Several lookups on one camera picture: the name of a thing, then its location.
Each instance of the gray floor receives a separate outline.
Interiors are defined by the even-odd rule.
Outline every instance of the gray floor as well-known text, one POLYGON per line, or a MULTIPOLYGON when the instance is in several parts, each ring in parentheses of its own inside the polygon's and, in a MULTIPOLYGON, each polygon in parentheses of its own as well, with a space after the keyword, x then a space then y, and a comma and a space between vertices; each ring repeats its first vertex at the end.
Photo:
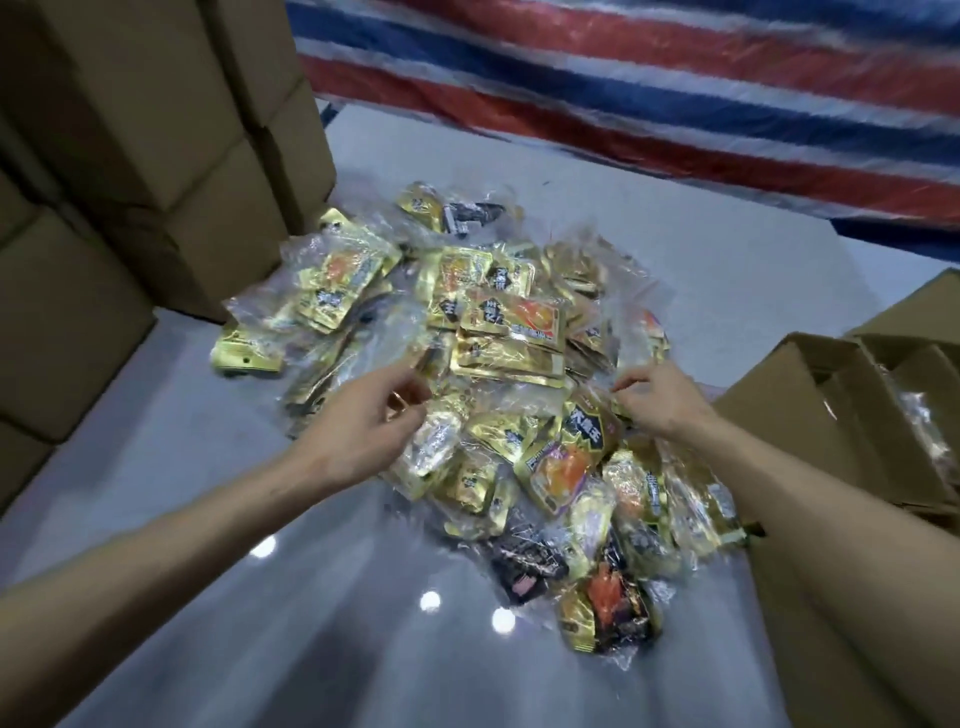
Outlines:
MULTIPOLYGON (((356 107, 328 129, 346 183, 507 181, 555 225, 596 217, 672 289, 677 360, 727 386, 791 330, 839 334, 943 266, 829 224, 356 107), (463 170, 472 169, 470 173, 463 170)), ((158 324, 75 436, 0 522, 0 583, 137 527, 277 453, 281 383, 207 365, 216 327, 158 324)), ((740 555, 683 585, 626 672, 499 606, 472 565, 393 515, 371 483, 313 509, 203 592, 68 726, 786 724, 740 555), (423 594, 439 609, 423 611, 423 594)))

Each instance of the clear plastic bag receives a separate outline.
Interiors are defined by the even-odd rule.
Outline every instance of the clear plastic bag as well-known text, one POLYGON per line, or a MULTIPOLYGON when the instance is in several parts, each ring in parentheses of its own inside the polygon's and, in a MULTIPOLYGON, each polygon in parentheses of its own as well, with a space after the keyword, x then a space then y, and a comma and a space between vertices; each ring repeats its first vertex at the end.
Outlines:
POLYGON ((947 485, 960 493, 960 466, 957 465, 956 455, 944 439, 940 427, 933 421, 933 414, 926 403, 926 394, 902 392, 899 389, 896 391, 900 409, 926 450, 933 467, 947 485))
POLYGON ((674 540, 693 559, 743 544, 747 535, 736 515, 733 496, 709 466, 692 450, 657 441, 665 483, 671 498, 674 540))
POLYGON ((456 465, 454 454, 473 406, 469 390, 447 386, 426 404, 426 419, 384 478, 410 500, 439 486, 456 465))
POLYGON ((522 214, 510 187, 447 187, 412 182, 396 196, 396 205, 428 230, 458 239, 480 232, 501 217, 522 214))

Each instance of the striped tarp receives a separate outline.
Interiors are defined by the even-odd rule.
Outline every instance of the striped tarp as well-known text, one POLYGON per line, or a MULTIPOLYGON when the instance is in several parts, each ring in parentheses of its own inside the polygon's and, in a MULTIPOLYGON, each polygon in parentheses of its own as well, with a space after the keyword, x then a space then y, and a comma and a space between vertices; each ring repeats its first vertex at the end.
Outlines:
POLYGON ((288 0, 314 91, 824 217, 960 223, 957 0, 288 0))

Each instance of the blue stripe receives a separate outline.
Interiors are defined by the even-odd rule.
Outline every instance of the blue stripe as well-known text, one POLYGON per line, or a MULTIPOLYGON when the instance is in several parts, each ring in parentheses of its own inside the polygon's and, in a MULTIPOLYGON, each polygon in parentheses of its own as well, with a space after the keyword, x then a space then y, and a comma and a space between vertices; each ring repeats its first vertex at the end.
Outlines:
POLYGON ((583 109, 657 124, 822 147, 870 157, 960 166, 960 137, 890 129, 810 113, 685 93, 538 65, 449 36, 313 6, 288 8, 294 35, 433 63, 518 86, 583 109))
POLYGON ((672 0, 671 5, 817 25, 850 37, 960 47, 960 7, 953 0, 672 0))

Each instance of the stack of cardboard boxes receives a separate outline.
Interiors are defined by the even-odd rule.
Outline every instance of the stack of cardboard boxes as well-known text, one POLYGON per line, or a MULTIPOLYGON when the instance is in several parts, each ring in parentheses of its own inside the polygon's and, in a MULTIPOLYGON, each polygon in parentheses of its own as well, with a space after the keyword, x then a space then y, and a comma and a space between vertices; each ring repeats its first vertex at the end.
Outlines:
POLYGON ((0 0, 0 67, 2 510, 151 303, 224 321, 335 172, 282 0, 0 0))
MULTIPOLYGON (((923 392, 960 454, 960 271, 944 272, 845 339, 790 334, 716 406, 771 445, 960 535, 960 484, 934 467, 897 392, 923 392)), ((749 554, 797 728, 925 724, 822 613, 776 534, 752 539, 749 554)))

